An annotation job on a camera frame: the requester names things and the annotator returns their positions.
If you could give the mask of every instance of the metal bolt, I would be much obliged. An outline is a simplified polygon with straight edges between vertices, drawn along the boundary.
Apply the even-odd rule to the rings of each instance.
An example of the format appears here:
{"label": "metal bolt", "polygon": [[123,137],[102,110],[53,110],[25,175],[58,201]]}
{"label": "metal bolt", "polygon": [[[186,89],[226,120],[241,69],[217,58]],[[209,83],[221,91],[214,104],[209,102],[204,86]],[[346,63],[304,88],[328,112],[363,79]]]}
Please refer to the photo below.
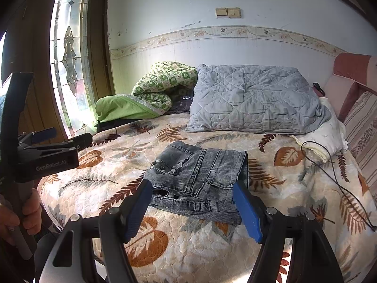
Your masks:
{"label": "metal bolt", "polygon": [[77,221],[80,219],[80,214],[73,214],[71,217],[70,217],[70,220],[71,221]]}
{"label": "metal bolt", "polygon": [[116,214],[117,212],[119,212],[119,208],[117,208],[116,206],[109,209],[109,214]]}
{"label": "metal bolt", "polygon": [[313,213],[307,213],[307,220],[314,220],[315,218]]}
{"label": "metal bolt", "polygon": [[267,214],[270,214],[270,215],[275,215],[278,211],[276,210],[276,208],[267,208]]}

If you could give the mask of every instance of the leaded glass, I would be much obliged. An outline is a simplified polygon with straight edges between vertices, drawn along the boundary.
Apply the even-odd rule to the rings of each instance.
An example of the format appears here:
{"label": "leaded glass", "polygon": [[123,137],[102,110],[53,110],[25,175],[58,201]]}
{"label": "leaded glass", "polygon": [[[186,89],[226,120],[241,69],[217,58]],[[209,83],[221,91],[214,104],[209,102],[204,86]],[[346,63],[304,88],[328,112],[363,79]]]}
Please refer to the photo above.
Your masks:
{"label": "leaded glass", "polygon": [[68,138],[94,133],[87,46],[88,0],[55,0],[50,29],[52,86]]}

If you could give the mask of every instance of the hand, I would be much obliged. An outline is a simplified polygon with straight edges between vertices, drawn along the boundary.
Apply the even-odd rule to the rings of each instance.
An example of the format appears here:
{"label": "hand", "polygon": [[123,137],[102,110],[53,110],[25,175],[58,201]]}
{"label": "hand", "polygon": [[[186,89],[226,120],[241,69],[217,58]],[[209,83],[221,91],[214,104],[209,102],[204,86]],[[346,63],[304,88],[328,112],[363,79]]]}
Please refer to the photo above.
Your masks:
{"label": "hand", "polygon": [[[33,188],[30,198],[22,207],[22,213],[26,216],[22,225],[27,230],[29,235],[34,235],[41,230],[42,225],[42,208],[39,204],[38,191]],[[11,245],[15,245],[13,238],[10,236],[6,227],[14,227],[20,224],[18,216],[8,209],[6,206],[0,204],[0,237]]]}

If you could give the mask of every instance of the wire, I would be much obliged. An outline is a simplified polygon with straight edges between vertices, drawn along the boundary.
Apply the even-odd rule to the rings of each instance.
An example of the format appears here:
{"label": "wire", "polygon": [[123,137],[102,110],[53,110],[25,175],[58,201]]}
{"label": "wire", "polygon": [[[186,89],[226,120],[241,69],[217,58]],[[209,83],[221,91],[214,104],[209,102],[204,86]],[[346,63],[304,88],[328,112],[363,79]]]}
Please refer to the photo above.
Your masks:
{"label": "wire", "polygon": [[52,235],[52,237],[54,237],[54,239],[57,240],[56,236],[43,223],[42,227],[44,227]]}
{"label": "wire", "polygon": [[[330,154],[330,152],[329,152],[329,150],[327,150],[323,145],[321,145],[320,143],[318,143],[318,142],[313,142],[313,141],[305,141],[302,145],[301,145],[301,151],[302,151],[302,148],[303,148],[303,146],[304,146],[304,144],[306,144],[306,143],[309,143],[309,142],[311,142],[311,143],[313,143],[313,144],[317,144],[317,145],[319,145],[319,146],[321,146],[322,148],[324,148],[325,150],[326,150],[326,152],[329,154],[329,157],[330,157],[330,162],[331,162],[331,166],[332,166],[332,171],[333,171],[333,173],[334,173],[334,177],[335,177],[335,179],[333,179],[320,165],[318,165],[316,162],[314,162],[313,160],[311,160],[310,158],[308,158],[307,156],[306,156],[306,154],[304,155],[309,161],[311,161],[314,165],[316,165],[319,169],[321,169],[331,180],[333,180],[333,182],[336,184],[336,185],[338,185],[338,187],[339,187],[339,189],[340,189],[340,191],[342,192],[342,194],[343,194],[343,196],[345,196],[346,197],[346,199],[347,199],[347,201],[348,201],[348,203],[350,204],[350,205],[352,205],[352,208],[355,210],[355,212],[360,216],[360,218],[365,222],[365,224],[369,227],[369,228],[371,228],[371,230],[373,231],[373,232],[376,232],[377,231],[377,226],[374,226],[373,224],[372,224],[372,222],[371,222],[371,220],[369,219],[369,216],[368,216],[368,213],[367,213],[367,211],[365,210],[365,208],[364,208],[364,206],[363,206],[363,204],[360,202],[360,200],[352,193],[352,192],[350,192],[348,189],[346,189],[346,188],[344,188],[342,185],[340,185],[339,184],[339,182],[338,182],[338,180],[337,180],[337,178],[336,178],[336,174],[335,174],[335,168],[334,168],[334,162],[331,160],[331,154]],[[347,197],[347,195],[344,193],[344,191],[343,190],[345,190],[346,192],[348,192],[352,197],[354,197],[355,199],[356,199],[356,201],[361,205],[361,207],[362,207],[362,209],[363,209],[363,211],[365,212],[365,215],[366,215],[366,218],[367,218],[367,220],[368,220],[368,222],[366,221],[366,219],[363,217],[363,216],[361,216],[361,214],[359,213],[359,211],[356,209],[356,207],[352,204],[352,202],[349,200],[349,198]]]}

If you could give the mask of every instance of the switch panel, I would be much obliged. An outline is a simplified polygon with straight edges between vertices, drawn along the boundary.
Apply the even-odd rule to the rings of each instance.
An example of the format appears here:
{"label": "switch panel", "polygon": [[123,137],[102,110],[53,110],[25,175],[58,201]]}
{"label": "switch panel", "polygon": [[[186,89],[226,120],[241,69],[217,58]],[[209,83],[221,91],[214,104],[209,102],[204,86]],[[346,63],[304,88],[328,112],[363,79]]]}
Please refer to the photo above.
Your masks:
{"label": "switch panel", "polygon": [[227,8],[229,18],[241,18],[241,9],[239,7]]}
{"label": "switch panel", "polygon": [[241,18],[241,9],[239,7],[217,8],[216,18]]}
{"label": "switch panel", "polygon": [[226,8],[217,8],[216,9],[216,18],[227,18],[228,12]]}

